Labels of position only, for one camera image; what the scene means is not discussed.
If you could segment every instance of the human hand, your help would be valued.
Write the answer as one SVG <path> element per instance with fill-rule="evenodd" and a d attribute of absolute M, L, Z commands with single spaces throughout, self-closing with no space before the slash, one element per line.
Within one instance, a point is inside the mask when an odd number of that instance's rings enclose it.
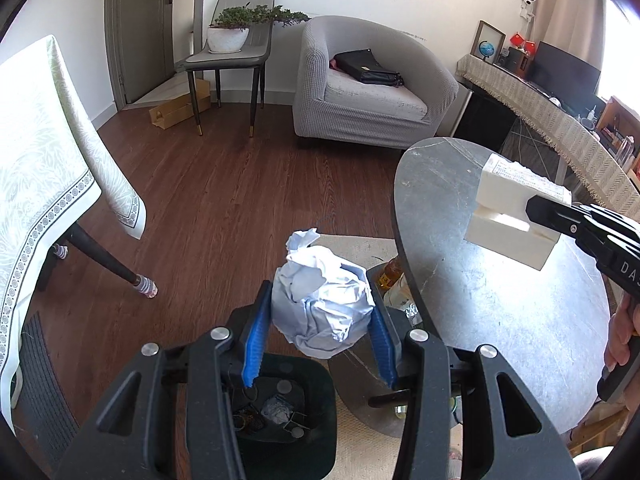
<path fill-rule="evenodd" d="M 609 321 L 609 341 L 604 351 L 604 364 L 609 371 L 629 361 L 629 340 L 634 332 L 640 333 L 640 308 L 636 306 L 636 300 L 625 292 L 620 306 Z M 640 404 L 640 371 L 626 387 L 624 397 L 629 411 L 635 412 Z"/>

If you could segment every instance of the wooden floor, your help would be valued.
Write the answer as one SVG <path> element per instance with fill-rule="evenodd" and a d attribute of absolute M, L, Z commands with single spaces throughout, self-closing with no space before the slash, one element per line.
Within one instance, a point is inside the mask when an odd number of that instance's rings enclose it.
<path fill-rule="evenodd" d="M 142 240 L 127 236 L 101 198 L 80 224 L 159 293 L 148 300 L 75 248 L 30 312 L 40 312 L 63 392 L 82 423 L 120 368 L 149 341 L 189 342 L 251 303 L 273 279 L 294 231 L 393 237 L 391 196 L 399 150 L 312 140 L 298 145 L 291 108 L 225 104 L 164 131 L 148 110 L 100 129 L 146 205 Z M 295 352 L 275 330 L 270 351 Z"/>

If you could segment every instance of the bonsai plant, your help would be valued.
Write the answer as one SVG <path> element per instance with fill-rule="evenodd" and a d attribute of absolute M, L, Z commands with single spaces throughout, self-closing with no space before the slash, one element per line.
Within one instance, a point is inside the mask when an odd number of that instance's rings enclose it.
<path fill-rule="evenodd" d="M 228 7 L 209 25 L 207 32 L 209 51 L 239 52 L 249 35 L 251 25 L 280 22 L 286 27 L 308 20 L 309 17 L 303 12 L 291 12 L 289 9 L 283 9 L 281 5 L 273 9 L 267 6 L 256 6 L 255 9 L 250 9 L 249 3 L 242 7 Z"/>

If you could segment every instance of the curtain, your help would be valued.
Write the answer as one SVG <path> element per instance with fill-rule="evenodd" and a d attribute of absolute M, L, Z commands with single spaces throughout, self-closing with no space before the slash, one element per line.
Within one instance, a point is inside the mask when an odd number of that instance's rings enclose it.
<path fill-rule="evenodd" d="M 533 41 L 602 68 L 605 0 L 539 0 L 535 14 Z"/>

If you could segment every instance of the picture frame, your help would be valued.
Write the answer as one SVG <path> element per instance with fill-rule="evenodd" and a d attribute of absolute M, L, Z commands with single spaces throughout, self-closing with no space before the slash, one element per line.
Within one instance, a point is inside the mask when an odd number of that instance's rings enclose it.
<path fill-rule="evenodd" d="M 476 32 L 476 38 L 474 39 L 474 44 L 471 47 L 471 55 L 478 57 L 487 63 L 494 64 L 494 62 L 497 61 L 498 56 L 500 56 L 505 39 L 506 35 L 503 32 L 495 28 L 493 25 L 480 20 L 478 31 Z M 494 53 L 491 56 L 485 57 L 479 51 L 479 46 L 483 41 L 488 41 L 494 46 Z"/>

